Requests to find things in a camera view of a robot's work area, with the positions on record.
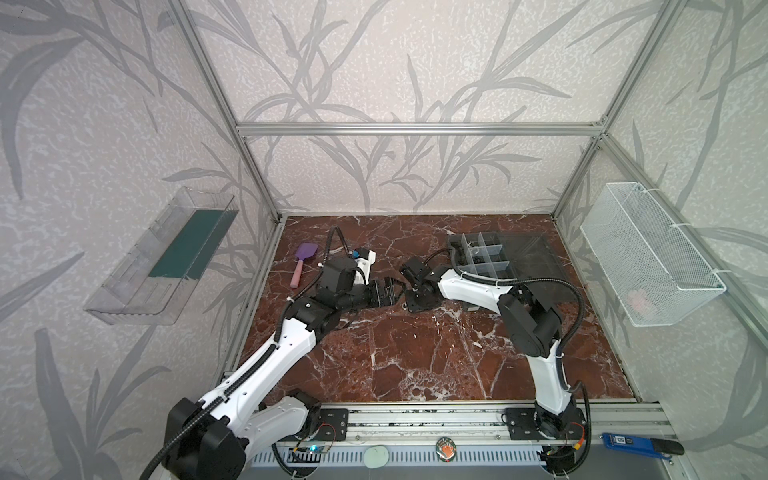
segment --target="green oval object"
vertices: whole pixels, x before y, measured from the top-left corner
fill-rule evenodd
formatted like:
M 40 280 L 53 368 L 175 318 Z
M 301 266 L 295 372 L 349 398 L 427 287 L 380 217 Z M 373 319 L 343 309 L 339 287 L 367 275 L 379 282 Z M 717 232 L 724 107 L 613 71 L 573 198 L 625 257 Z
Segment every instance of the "green oval object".
M 367 449 L 362 454 L 362 463 L 368 468 L 379 468 L 389 461 L 389 450 L 384 445 L 377 445 Z

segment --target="cable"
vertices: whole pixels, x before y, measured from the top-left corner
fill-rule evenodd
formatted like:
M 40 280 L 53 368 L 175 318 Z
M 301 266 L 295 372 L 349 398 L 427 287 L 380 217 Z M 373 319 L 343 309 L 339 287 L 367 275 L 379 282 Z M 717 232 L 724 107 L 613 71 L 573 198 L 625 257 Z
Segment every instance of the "cable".
M 458 268 L 458 265 L 456 264 L 456 248 L 455 247 L 449 247 L 451 249 L 451 267 L 453 268 L 453 271 L 456 272 L 459 276 L 462 278 L 465 278 L 471 282 L 475 283 L 482 283 L 483 285 L 493 285 L 493 286 L 518 286 L 518 285 L 525 285 L 526 283 L 538 283 L 538 282 L 548 282 L 548 283 L 558 283 L 562 286 L 567 287 L 576 297 L 576 300 L 578 301 L 578 314 L 576 315 L 576 321 L 573 325 L 571 325 L 571 328 L 563 335 L 563 338 L 560 340 L 560 344 L 558 345 L 558 348 L 555 350 L 555 357 L 557 361 L 555 362 L 555 366 L 558 370 L 558 378 L 560 380 L 560 386 L 568 393 L 573 393 L 578 389 L 578 383 L 575 386 L 568 385 L 568 382 L 565 379 L 565 372 L 563 370 L 563 364 L 562 364 L 562 356 L 563 356 L 563 349 L 568 344 L 568 342 L 573 338 L 573 336 L 576 334 L 576 331 L 579 329 L 581 324 L 584 322 L 584 297 L 581 295 L 581 292 L 579 291 L 578 287 L 575 286 L 573 283 L 567 282 L 563 279 L 554 278 L 554 277 L 540 277 L 540 278 L 527 278 L 524 280 L 517 280 L 517 279 L 509 279 L 509 280 L 497 280 L 492 279 L 487 276 L 479 276 L 475 275 L 474 273 L 468 273 L 465 271 L 462 271 Z
M 331 441 L 331 446 L 328 448 L 330 450 L 331 447 L 333 447 L 333 444 L 336 443 L 336 429 L 333 427 L 333 425 L 331 425 L 329 423 L 323 422 L 317 428 L 317 431 L 319 432 L 320 429 L 323 426 L 329 426 L 333 430 L 333 440 Z M 297 458 L 297 457 L 294 456 L 295 455 L 294 452 L 296 451 L 296 449 L 298 448 L 298 446 L 299 446 L 299 444 L 301 442 L 303 442 L 303 440 L 299 440 L 299 443 L 297 443 L 296 447 L 294 447 L 293 450 L 291 451 L 291 458 L 293 458 L 294 462 L 296 462 L 296 463 L 315 463 L 315 462 L 307 462 L 306 460 L 301 460 L 300 458 Z M 299 471 L 296 468 L 291 470 L 291 468 L 285 463 L 285 461 L 283 460 L 283 457 L 280 455 L 280 452 L 277 450 L 277 444 L 276 443 L 272 444 L 272 453 L 273 453 L 273 455 L 275 455 L 275 460 L 277 461 L 277 464 L 280 466 L 280 469 L 283 470 L 288 475 L 290 475 L 291 478 L 307 478 L 310 475 L 312 475 L 314 472 L 317 472 L 317 467 L 315 467 L 315 468 L 312 469 L 312 471 L 310 473 L 308 473 L 306 475 L 298 475 Z
M 277 451 L 277 444 L 272 444 L 272 454 L 275 455 L 275 460 L 277 461 L 277 464 L 280 466 L 280 469 L 283 470 L 283 472 L 290 475 L 291 478 L 307 478 L 310 475 L 312 475 L 314 472 L 317 472 L 317 467 L 313 468 L 312 471 L 306 475 L 297 475 L 299 472 L 298 470 L 294 469 L 291 470 L 288 465 L 286 465 L 285 461 L 283 460 L 283 457 L 280 456 L 280 452 Z
M 584 397 L 584 416 L 586 417 L 586 425 L 580 425 L 584 429 L 584 433 L 582 435 L 582 438 L 584 439 L 584 451 L 579 455 L 578 460 L 574 463 L 572 467 L 570 467 L 568 470 L 564 470 L 562 473 L 558 472 L 550 472 L 547 470 L 548 473 L 551 473 L 554 476 L 557 477 L 567 477 L 571 473 L 575 472 L 577 468 L 581 467 L 582 464 L 584 464 L 584 461 L 587 459 L 587 455 L 589 454 L 589 448 L 592 446 L 592 414 L 589 408 L 589 396 L 587 395 L 587 387 L 584 386 L 584 383 L 579 382 L 579 386 L 581 387 L 581 394 Z M 558 458 L 561 456 L 566 455 L 553 455 L 548 458 Z
M 459 275 L 461 278 L 466 278 L 467 280 L 472 282 L 482 283 L 484 285 L 493 285 L 493 286 L 518 286 L 518 285 L 525 285 L 526 283 L 537 283 L 537 282 L 559 283 L 560 285 L 567 287 L 576 297 L 576 300 L 578 301 L 578 314 L 576 315 L 576 321 L 574 321 L 573 325 L 571 325 L 571 328 L 565 333 L 565 335 L 563 335 L 558 345 L 558 348 L 554 352 L 554 356 L 556 360 L 555 366 L 557 367 L 558 380 L 560 381 L 560 386 L 562 387 L 563 390 L 565 390 L 568 393 L 574 393 L 577 390 L 581 389 L 581 395 L 584 397 L 584 414 L 586 416 L 586 421 L 587 421 L 587 424 L 584 426 L 584 437 L 586 437 L 584 452 L 579 456 L 578 460 L 574 463 L 574 466 L 571 467 L 569 470 L 564 471 L 563 475 L 558 475 L 557 473 L 552 472 L 553 475 L 567 476 L 568 474 L 572 473 L 577 468 L 579 468 L 581 464 L 584 463 L 584 460 L 587 459 L 587 454 L 589 453 L 589 448 L 592 443 L 592 434 L 591 434 L 592 416 L 589 408 L 589 396 L 587 394 L 587 387 L 584 385 L 584 383 L 581 380 L 577 381 L 576 384 L 573 386 L 568 385 L 568 381 L 565 379 L 565 372 L 563 370 L 563 363 L 562 363 L 563 349 L 571 340 L 571 338 L 573 338 L 573 336 L 576 334 L 576 331 L 584 322 L 584 310 L 585 310 L 584 297 L 581 295 L 581 292 L 579 291 L 577 286 L 575 286 L 573 283 L 567 282 L 559 278 L 541 277 L 541 278 L 528 278 L 525 280 L 517 280 L 517 279 L 497 280 L 487 276 L 479 276 L 479 275 L 475 275 L 474 273 L 468 273 L 468 272 L 462 271 L 458 268 L 458 265 L 456 264 L 456 251 L 457 251 L 456 248 L 449 247 L 449 249 L 451 250 L 451 256 L 450 256 L 451 267 L 453 268 L 453 271 L 456 272 L 456 274 Z
M 366 275 L 362 271 L 362 268 L 360 268 L 359 266 L 356 266 L 355 271 L 360 272 L 360 276 L 362 277 L 362 284 L 368 285 L 368 279 L 366 278 Z
M 342 247 L 344 248 L 344 252 L 347 256 L 349 256 L 349 248 L 347 247 L 346 240 L 344 239 L 344 234 L 342 233 L 341 229 L 338 225 L 334 225 L 331 227 L 331 229 L 328 232 L 328 238 L 326 239 L 326 249 L 323 253 L 323 264 L 328 261 L 328 256 L 330 255 L 331 250 L 331 241 L 333 240 L 333 234 L 337 234 L 339 236 L 339 240 L 341 241 Z M 299 293 L 299 295 L 296 296 L 296 298 L 301 297 L 306 293 L 312 286 L 317 283 L 317 280 L 319 280 L 320 276 L 323 274 L 323 269 L 321 268 L 320 271 L 317 273 L 315 278 L 310 282 L 309 285 L 305 286 L 303 290 Z M 165 458 L 168 453 L 171 451 L 171 449 L 181 441 L 181 439 L 186 436 L 189 432 L 192 431 L 199 423 L 202 421 L 203 418 L 205 418 L 206 415 L 210 414 L 211 411 L 213 411 L 218 405 L 220 405 L 222 402 L 224 402 L 226 399 L 229 399 L 229 396 L 232 395 L 232 392 L 239 389 L 243 383 L 246 382 L 272 355 L 272 353 L 277 350 L 278 344 L 280 343 L 280 337 L 283 335 L 283 321 L 285 319 L 286 312 L 288 311 L 288 308 L 290 307 L 292 301 L 289 301 L 286 303 L 285 307 L 283 308 L 283 312 L 280 314 L 280 318 L 277 319 L 277 325 L 275 326 L 275 335 L 273 337 L 273 340 L 275 343 L 267 347 L 266 352 L 248 369 L 246 372 L 238 377 L 234 382 L 232 382 L 232 385 L 227 387 L 227 389 L 224 390 L 223 396 L 216 397 L 213 399 L 208 405 L 196 416 L 194 416 L 179 432 L 168 442 L 165 443 L 165 445 L 162 446 L 162 448 L 155 454 L 154 457 L 147 463 L 147 466 L 144 468 L 144 471 L 141 473 L 141 476 L 139 477 L 139 480 L 149 480 L 150 476 L 152 475 L 152 472 L 157 468 L 157 466 L 163 461 L 163 458 Z
M 450 252 L 451 247 L 441 248 L 440 250 L 437 250 L 436 252 L 432 252 L 432 254 L 429 255 L 429 257 L 424 260 L 425 265 L 429 265 L 429 261 L 435 257 L 437 257 L 440 253 Z
M 144 468 L 144 471 L 141 473 L 139 480 L 149 480 L 152 472 L 154 472 L 160 462 L 163 461 L 163 458 L 168 455 L 168 452 L 170 452 L 170 450 L 181 440 L 181 438 L 189 433 L 193 428 L 195 428 L 205 415 L 208 415 L 211 410 L 218 407 L 219 404 L 221 404 L 223 401 L 224 399 L 221 397 L 216 397 L 211 403 L 208 404 L 207 407 L 205 407 L 189 423 L 187 423 L 181 430 L 179 430 L 179 432 L 171 440 L 163 445 L 163 448 L 160 449 L 160 451 L 157 452 L 154 457 L 152 457 L 147 466 Z

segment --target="clear plastic shelf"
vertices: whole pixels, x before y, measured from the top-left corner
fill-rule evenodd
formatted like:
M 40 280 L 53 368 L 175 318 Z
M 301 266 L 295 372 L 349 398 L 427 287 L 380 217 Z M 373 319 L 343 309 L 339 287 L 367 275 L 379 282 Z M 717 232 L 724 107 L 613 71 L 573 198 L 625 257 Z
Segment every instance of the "clear plastic shelf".
M 85 311 L 109 324 L 172 325 L 237 212 L 232 194 L 182 187 Z

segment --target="aluminum frame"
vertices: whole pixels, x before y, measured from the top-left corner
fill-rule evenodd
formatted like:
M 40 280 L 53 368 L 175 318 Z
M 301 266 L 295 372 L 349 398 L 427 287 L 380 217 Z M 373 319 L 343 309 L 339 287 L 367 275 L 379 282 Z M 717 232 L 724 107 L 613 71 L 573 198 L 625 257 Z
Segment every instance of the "aluminum frame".
M 265 135 L 561 135 L 594 136 L 602 132 L 593 123 L 424 123 L 424 122 L 243 122 L 237 125 L 243 136 Z
M 602 130 L 600 134 L 608 132 L 608 129 L 618 118 L 621 110 L 624 108 L 630 95 L 637 87 L 637 84 L 642 79 L 643 74 L 648 69 L 648 65 L 653 61 L 656 53 L 661 49 L 661 45 L 664 44 L 664 40 L 667 39 L 672 27 L 680 17 L 680 13 L 683 12 L 683 8 L 687 0 L 666 0 L 659 10 L 659 15 L 656 17 L 656 21 L 651 26 L 648 34 L 646 35 L 640 50 L 637 51 L 632 65 L 630 65 L 627 74 L 621 81 L 616 94 L 614 95 L 611 103 L 608 105 L 608 109 L 603 115 Z M 574 173 L 571 178 L 565 184 L 563 194 L 560 196 L 557 205 L 552 212 L 553 217 L 559 217 L 563 212 L 565 205 L 571 200 L 576 188 L 578 187 L 581 179 L 589 171 L 589 167 L 594 160 L 594 155 L 597 151 L 597 136 L 593 137 L 584 153 L 581 155 L 581 159 L 578 162 L 577 167 L 574 169 Z
M 184 40 L 184 43 L 187 44 L 195 65 L 200 71 L 208 91 L 214 98 L 214 103 L 224 120 L 225 128 L 232 137 L 234 147 L 240 154 L 240 159 L 245 164 L 248 174 L 256 183 L 257 190 L 270 210 L 270 216 L 277 222 L 280 219 L 280 212 L 277 209 L 277 205 L 275 204 L 275 200 L 272 198 L 269 189 L 266 187 L 266 182 L 259 171 L 256 161 L 253 159 L 250 149 L 246 145 L 245 140 L 237 133 L 237 121 L 235 120 L 234 113 L 227 102 L 227 97 L 224 96 L 224 91 L 214 73 L 210 59 L 205 53 L 203 43 L 197 36 L 197 31 L 195 30 L 192 21 L 192 15 L 187 8 L 186 3 L 184 0 L 166 0 L 166 2 L 170 7 L 170 13 L 174 23 L 179 27 L 181 37 Z
M 224 353 L 223 362 L 216 371 L 216 375 L 210 385 L 211 388 L 221 383 L 225 372 L 233 372 L 240 364 L 245 341 L 248 338 L 250 327 L 253 325 L 256 308 L 259 306 L 261 293 L 266 286 L 266 279 L 270 274 L 272 262 L 275 260 L 275 253 L 277 252 L 277 245 L 280 243 L 280 238 L 283 235 L 287 221 L 287 215 L 283 215 L 280 218 L 280 222 L 275 226 L 275 230 L 270 234 L 270 238 L 264 247 L 262 262 L 259 265 L 259 269 L 253 275 L 253 280 L 248 287 L 247 300 L 240 308 L 240 314 L 237 316 L 234 331 L 227 343 L 227 351 Z
M 581 400 L 577 404 L 584 406 Z M 611 431 L 677 437 L 658 403 L 594 399 L 589 405 L 593 441 Z M 322 408 L 349 410 L 346 440 L 334 445 L 434 445 L 442 436 L 462 445 L 550 445 L 552 441 L 544 438 L 509 439 L 502 413 L 510 407 L 533 406 L 529 401 L 341 402 L 323 403 Z
M 727 288 L 722 295 L 726 304 L 744 327 L 757 338 L 760 345 L 768 352 L 768 321 L 766 321 L 768 313 L 754 299 L 754 296 L 741 283 L 741 280 L 730 272 L 728 266 L 720 259 L 720 256 L 711 249 L 697 230 L 686 221 L 683 214 L 657 189 L 645 171 L 632 161 L 629 153 L 612 136 L 602 134 L 598 138 L 597 149 L 604 151 L 628 180 L 643 184 L 646 189 L 650 190 L 650 195 L 672 217 L 675 223 L 682 223 L 680 229 L 683 234 L 688 237 L 688 240 L 690 240 L 696 250 L 701 253 L 701 256 L 715 270 L 720 270 L 718 275 Z

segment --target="robotic arm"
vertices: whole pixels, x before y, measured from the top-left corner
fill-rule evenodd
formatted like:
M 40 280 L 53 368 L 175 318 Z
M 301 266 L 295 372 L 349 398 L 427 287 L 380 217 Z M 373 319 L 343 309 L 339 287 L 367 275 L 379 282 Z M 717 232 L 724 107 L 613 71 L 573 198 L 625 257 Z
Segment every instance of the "robotic arm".
M 443 300 L 461 300 L 502 317 L 512 344 L 528 359 L 536 388 L 536 428 L 548 439 L 557 438 L 578 412 L 560 364 L 563 315 L 545 289 L 525 280 L 499 286 L 503 280 L 478 283 L 447 265 L 429 268 L 411 258 L 400 273 L 412 290 L 406 291 L 409 312 L 431 310 Z
M 275 442 L 316 432 L 320 403 L 307 394 L 292 392 L 269 408 L 260 406 L 293 364 L 339 325 L 343 313 L 397 303 L 405 284 L 389 277 L 369 281 L 375 261 L 376 254 L 365 248 L 327 260 L 316 291 L 305 295 L 307 288 L 286 306 L 273 337 L 198 402 L 182 399 L 172 408 L 165 446 L 141 478 L 162 462 L 181 480 L 234 479 L 247 459 Z
M 339 236 L 346 250 L 340 232 Z M 471 279 L 447 265 L 430 269 L 414 257 L 400 270 L 412 287 L 406 291 L 404 283 L 391 277 L 369 280 L 376 254 L 365 248 L 328 260 L 330 238 L 321 274 L 310 284 L 317 282 L 316 291 L 305 294 L 307 287 L 286 305 L 275 335 L 235 373 L 198 402 L 182 399 L 172 408 L 164 447 L 144 470 L 142 480 L 149 479 L 160 463 L 180 480 L 231 480 L 248 459 L 269 445 L 274 449 L 274 443 L 288 435 L 304 438 L 317 432 L 317 400 L 292 392 L 266 408 L 264 397 L 293 364 L 339 325 L 342 314 L 394 305 L 404 292 L 412 313 L 434 309 L 444 300 L 463 300 L 501 315 L 511 341 L 531 367 L 536 429 L 545 438 L 556 439 L 578 418 L 571 395 L 576 388 L 565 382 L 560 364 L 562 343 L 575 328 L 561 338 L 562 314 L 543 289 L 529 283 L 534 280 L 485 279 L 483 283 L 483 277 Z

